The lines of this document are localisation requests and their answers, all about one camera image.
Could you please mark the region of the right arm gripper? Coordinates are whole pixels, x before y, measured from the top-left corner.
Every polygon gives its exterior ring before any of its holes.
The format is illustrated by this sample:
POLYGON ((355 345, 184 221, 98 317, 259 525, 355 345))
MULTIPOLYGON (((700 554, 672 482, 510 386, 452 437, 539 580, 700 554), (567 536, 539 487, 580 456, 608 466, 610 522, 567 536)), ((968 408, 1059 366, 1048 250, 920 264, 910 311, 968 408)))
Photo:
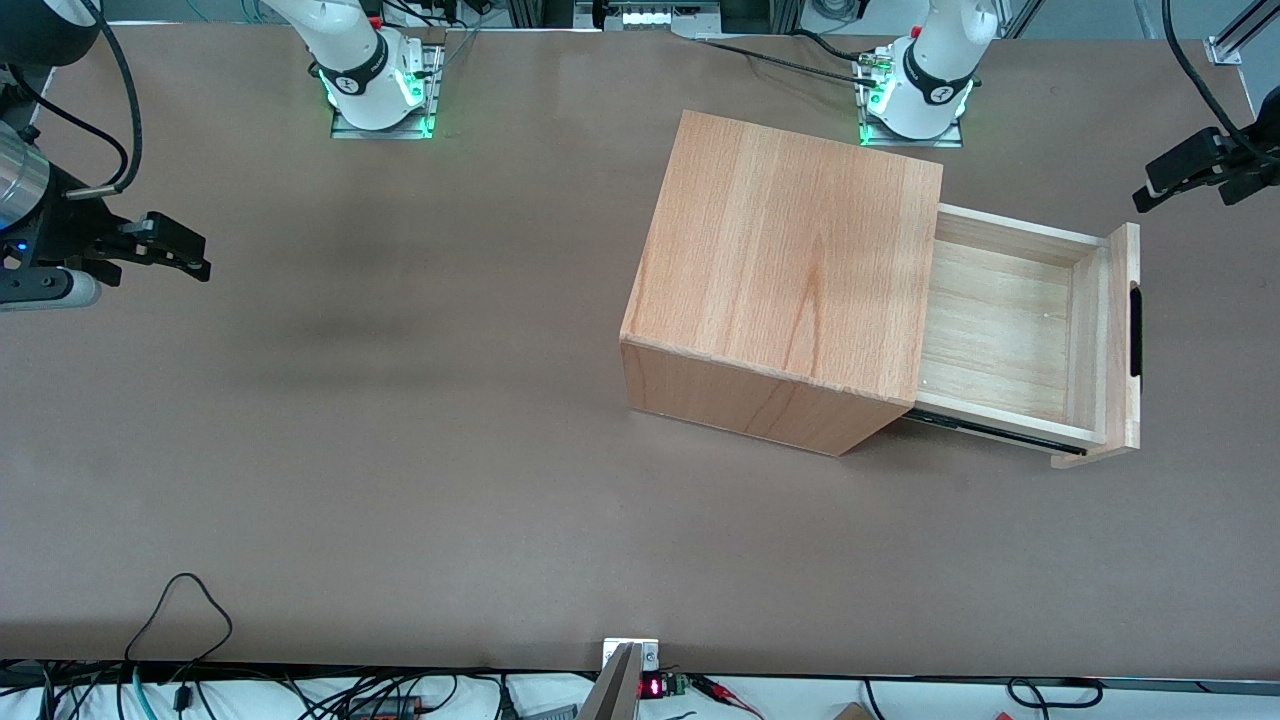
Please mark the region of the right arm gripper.
POLYGON ((122 282, 120 263, 168 266, 209 282, 205 237, 160 211, 134 222, 114 215, 102 199, 68 200, 84 183, 52 168, 44 196, 26 217, 1 232, 3 260, 18 266, 65 266, 108 287, 122 282), (99 252, 99 242, 120 233, 132 254, 99 252))

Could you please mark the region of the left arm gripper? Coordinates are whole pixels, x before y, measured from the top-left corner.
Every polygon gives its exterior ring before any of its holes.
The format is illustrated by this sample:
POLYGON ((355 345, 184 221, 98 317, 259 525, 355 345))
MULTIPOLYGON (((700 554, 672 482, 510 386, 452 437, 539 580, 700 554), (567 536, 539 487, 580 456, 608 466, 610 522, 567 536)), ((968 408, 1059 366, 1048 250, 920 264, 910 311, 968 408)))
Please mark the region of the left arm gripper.
POLYGON ((1133 193, 1135 210, 1148 213, 1180 193, 1216 184, 1222 204, 1234 206, 1277 186, 1277 124, 1252 124, 1242 135, 1257 152, 1240 146, 1229 155, 1230 141, 1222 132, 1203 128, 1148 163, 1146 183, 1133 193))

